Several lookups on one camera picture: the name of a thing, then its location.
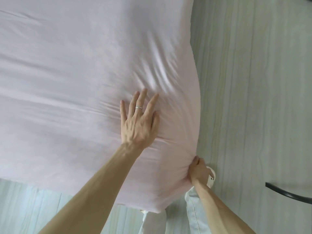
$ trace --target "pants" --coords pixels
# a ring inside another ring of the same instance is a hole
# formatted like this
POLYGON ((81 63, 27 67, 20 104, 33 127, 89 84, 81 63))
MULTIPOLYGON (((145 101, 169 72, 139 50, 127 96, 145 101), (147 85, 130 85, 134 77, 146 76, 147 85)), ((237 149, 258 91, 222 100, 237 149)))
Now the pants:
MULTIPOLYGON (((189 218, 191 234, 211 234, 204 207, 194 188, 185 194, 186 210, 189 218)), ((165 234, 167 214, 146 212, 139 234, 165 234)))

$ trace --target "fitted sheet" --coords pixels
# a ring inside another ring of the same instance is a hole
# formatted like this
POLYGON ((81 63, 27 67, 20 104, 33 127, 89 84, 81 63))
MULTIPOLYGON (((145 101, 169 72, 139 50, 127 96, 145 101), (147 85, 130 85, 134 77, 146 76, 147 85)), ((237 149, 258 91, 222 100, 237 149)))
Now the fitted sheet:
POLYGON ((159 135, 117 204, 160 212, 191 184, 200 91, 193 0, 0 0, 0 177, 74 195, 121 143, 119 102, 159 92, 159 135))

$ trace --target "person's left arm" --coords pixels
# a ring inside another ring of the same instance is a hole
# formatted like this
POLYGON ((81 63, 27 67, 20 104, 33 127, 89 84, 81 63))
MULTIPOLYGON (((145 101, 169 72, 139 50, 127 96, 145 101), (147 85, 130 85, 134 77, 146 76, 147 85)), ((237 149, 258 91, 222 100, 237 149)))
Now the person's left arm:
POLYGON ((132 165, 158 134, 159 113, 154 112, 158 94, 143 107, 147 89, 133 95, 126 115, 124 101, 120 102, 121 137, 111 159, 82 187, 82 189, 52 218, 39 234, 98 234, 110 214, 117 194, 132 165))

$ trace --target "black metal bar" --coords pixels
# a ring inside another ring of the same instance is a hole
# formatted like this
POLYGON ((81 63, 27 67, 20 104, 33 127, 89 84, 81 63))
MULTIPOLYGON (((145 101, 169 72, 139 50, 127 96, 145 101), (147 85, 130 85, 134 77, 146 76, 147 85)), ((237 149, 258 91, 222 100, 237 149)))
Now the black metal bar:
POLYGON ((268 182, 266 182, 266 187, 277 192, 277 193, 279 193, 279 194, 281 194, 281 195, 289 197, 291 199, 295 199, 295 200, 298 200, 298 201, 301 201, 301 202, 307 203, 307 204, 312 204, 312 198, 303 197, 300 195, 290 193, 290 192, 282 190, 281 188, 278 188, 277 186, 272 185, 271 183, 268 183, 268 182))

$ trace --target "white slipper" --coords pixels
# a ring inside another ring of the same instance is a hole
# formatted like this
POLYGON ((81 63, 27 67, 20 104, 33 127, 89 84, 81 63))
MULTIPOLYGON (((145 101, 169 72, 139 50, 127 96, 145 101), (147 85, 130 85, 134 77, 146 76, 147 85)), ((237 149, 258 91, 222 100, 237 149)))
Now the white slipper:
POLYGON ((212 178, 212 176, 209 175, 208 181, 207 181, 207 186, 208 186, 209 188, 212 188, 212 187, 213 187, 213 183, 214 183, 214 181, 216 180, 216 172, 215 172, 211 167, 209 167, 209 166, 206 166, 206 167, 207 167, 208 169, 210 169, 211 172, 213 173, 213 178, 212 178))

